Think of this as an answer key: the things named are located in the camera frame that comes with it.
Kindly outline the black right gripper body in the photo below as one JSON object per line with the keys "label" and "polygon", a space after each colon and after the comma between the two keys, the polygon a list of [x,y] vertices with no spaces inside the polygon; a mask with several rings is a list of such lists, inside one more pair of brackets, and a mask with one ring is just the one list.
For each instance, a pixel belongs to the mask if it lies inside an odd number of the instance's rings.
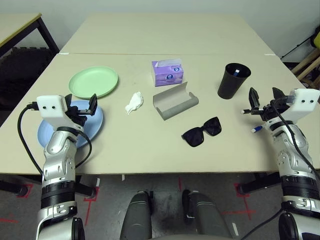
{"label": "black right gripper body", "polygon": [[261,119],[264,122],[267,122],[273,118],[276,118],[279,114],[284,113],[287,109],[289,108],[289,106],[287,105],[272,105],[272,100],[270,101],[269,104],[267,104],[266,106],[264,106],[262,109],[260,110],[260,115]]}

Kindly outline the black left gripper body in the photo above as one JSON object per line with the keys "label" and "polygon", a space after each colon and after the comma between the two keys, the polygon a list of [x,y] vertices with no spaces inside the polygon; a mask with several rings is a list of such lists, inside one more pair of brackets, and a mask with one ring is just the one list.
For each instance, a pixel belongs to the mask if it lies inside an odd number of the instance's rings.
{"label": "black left gripper body", "polygon": [[69,106],[65,114],[72,120],[73,123],[84,126],[87,121],[87,115],[92,115],[90,109],[79,110],[77,106]]}

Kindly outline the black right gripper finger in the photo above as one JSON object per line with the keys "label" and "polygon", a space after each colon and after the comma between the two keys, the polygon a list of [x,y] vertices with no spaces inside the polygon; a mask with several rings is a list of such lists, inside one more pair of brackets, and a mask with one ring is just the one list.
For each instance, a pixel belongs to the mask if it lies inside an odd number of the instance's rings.
{"label": "black right gripper finger", "polygon": [[259,102],[259,95],[257,91],[251,87],[248,93],[248,100],[251,106],[250,113],[252,115],[259,115],[260,114],[260,102]]}
{"label": "black right gripper finger", "polygon": [[273,98],[274,100],[271,101],[272,105],[286,105],[288,96],[285,95],[280,89],[273,87]]}

